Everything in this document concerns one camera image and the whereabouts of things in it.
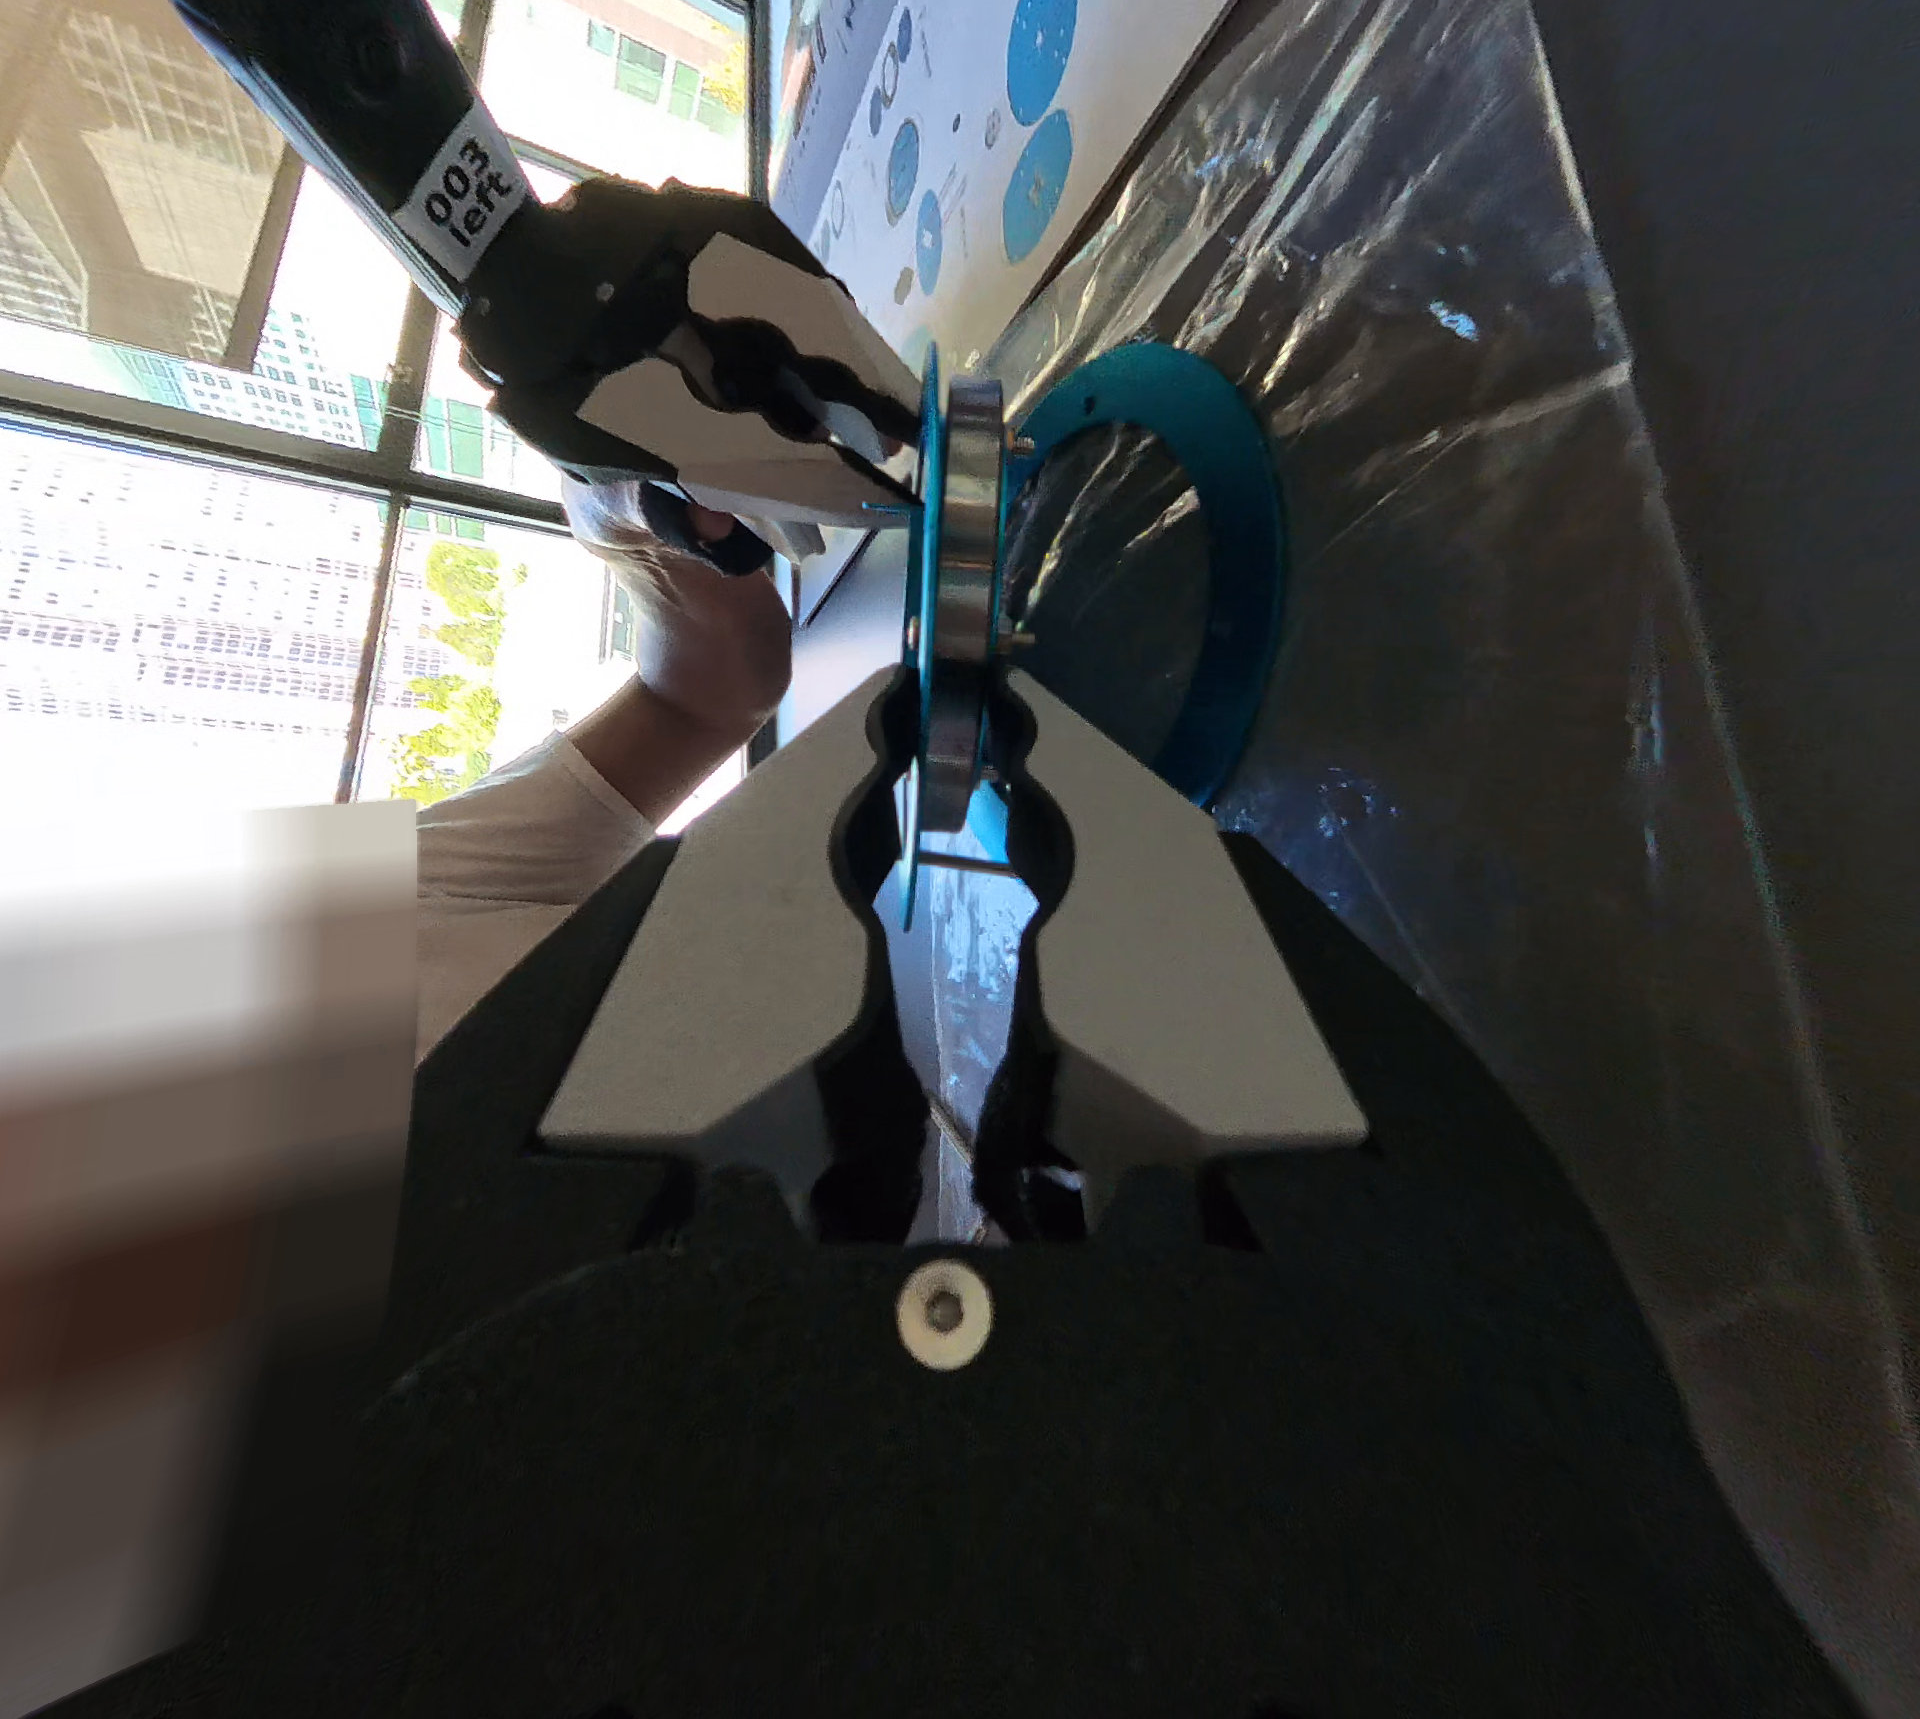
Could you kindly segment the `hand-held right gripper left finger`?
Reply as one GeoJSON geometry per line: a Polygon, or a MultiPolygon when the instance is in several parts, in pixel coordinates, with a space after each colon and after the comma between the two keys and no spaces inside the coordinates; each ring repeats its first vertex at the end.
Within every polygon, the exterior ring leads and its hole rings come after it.
{"type": "Polygon", "coordinates": [[[919,702],[912,676],[868,676],[681,834],[543,1146],[755,1168],[820,1242],[906,1238],[923,1085],[877,898],[919,702]]]}

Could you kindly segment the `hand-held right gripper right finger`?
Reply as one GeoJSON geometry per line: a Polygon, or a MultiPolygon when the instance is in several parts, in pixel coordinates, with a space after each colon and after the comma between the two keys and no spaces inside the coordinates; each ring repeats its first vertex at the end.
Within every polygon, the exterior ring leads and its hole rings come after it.
{"type": "Polygon", "coordinates": [[[1234,836],[1037,680],[1001,680],[990,723],[1004,860],[1035,909],[975,1134],[987,1220],[1067,1242],[1129,1168],[1361,1146],[1234,836]]]}

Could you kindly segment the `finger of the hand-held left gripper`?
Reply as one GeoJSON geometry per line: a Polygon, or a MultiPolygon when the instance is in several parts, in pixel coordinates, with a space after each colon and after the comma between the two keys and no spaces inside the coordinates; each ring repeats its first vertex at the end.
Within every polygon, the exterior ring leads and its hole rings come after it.
{"type": "Polygon", "coordinates": [[[722,409],[753,409],[796,441],[919,446],[920,376],[835,277],[721,231],[687,268],[684,298],[722,409]]]}
{"type": "Polygon", "coordinates": [[[588,391],[581,425],[610,441],[610,457],[575,464],[575,479],[661,483],[762,534],[866,531],[920,514],[916,374],[899,361],[804,358],[775,383],[797,391],[801,436],[758,409],[705,405],[665,358],[634,362],[588,391]]]}

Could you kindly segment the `round bearing with blue bracket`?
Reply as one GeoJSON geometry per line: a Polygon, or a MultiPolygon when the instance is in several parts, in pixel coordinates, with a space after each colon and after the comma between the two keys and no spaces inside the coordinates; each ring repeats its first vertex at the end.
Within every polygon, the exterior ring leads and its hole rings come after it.
{"type": "Polygon", "coordinates": [[[923,437],[920,828],[963,828],[983,768],[983,715],[998,647],[1004,395],[958,376],[923,437]]]}

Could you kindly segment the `large clear plastic bag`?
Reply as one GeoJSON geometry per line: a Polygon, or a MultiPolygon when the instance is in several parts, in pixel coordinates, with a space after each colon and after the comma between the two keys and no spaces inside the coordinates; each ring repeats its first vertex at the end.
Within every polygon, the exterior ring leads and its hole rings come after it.
{"type": "Polygon", "coordinates": [[[1848,1076],[1533,0],[1284,0],[1012,333],[1262,412],[1277,676],[1217,817],[1570,1168],[1734,1507],[1916,1714],[1916,1050],[1848,1076]]]}

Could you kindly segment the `person's left forearm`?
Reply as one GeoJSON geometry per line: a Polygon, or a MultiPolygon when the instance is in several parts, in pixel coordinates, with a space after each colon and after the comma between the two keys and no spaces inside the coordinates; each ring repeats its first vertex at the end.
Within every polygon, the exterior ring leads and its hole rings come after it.
{"type": "Polygon", "coordinates": [[[755,727],[748,715],[690,707],[634,676],[563,740],[652,832],[676,834],[684,808],[705,804],[708,782],[744,765],[755,727]]]}

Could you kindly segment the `grey desk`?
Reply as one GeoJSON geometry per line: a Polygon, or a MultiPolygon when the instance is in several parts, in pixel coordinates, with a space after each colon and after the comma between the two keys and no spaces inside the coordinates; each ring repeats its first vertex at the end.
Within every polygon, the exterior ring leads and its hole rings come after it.
{"type": "MultiPolygon", "coordinates": [[[[1916,1050],[1916,0],[1533,0],[1848,1076],[1916,1050]]],[[[1395,1097],[1464,1053],[1314,898],[1395,1097]]]]}

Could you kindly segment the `person's left hand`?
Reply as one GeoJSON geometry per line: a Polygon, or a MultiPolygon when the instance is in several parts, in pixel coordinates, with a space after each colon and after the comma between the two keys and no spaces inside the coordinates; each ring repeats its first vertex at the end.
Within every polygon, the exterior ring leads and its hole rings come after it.
{"type": "Polygon", "coordinates": [[[726,748],[744,746],[792,670],[774,550],[737,515],[652,479],[566,476],[561,490],[575,541],[626,592],[641,683],[726,748]]]}

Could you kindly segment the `large window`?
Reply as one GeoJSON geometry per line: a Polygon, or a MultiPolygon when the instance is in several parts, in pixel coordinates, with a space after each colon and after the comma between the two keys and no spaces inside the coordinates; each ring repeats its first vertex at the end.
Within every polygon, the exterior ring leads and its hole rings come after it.
{"type": "MultiPolygon", "coordinates": [[[[785,0],[425,0],[536,200],[753,190],[785,0]]],[[[637,610],[458,334],[165,0],[3,0],[3,790],[435,801],[637,610]]]]}

